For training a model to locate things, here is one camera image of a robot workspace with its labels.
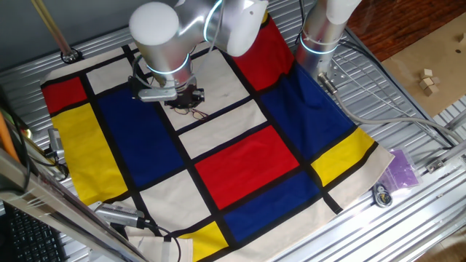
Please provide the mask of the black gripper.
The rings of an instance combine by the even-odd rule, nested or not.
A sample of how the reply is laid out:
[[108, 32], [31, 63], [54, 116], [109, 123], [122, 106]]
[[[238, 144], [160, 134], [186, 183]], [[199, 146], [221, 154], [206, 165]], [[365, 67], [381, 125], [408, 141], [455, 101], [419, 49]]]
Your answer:
[[205, 101], [205, 91], [195, 84], [190, 84], [175, 100], [165, 101], [171, 108], [195, 108]]

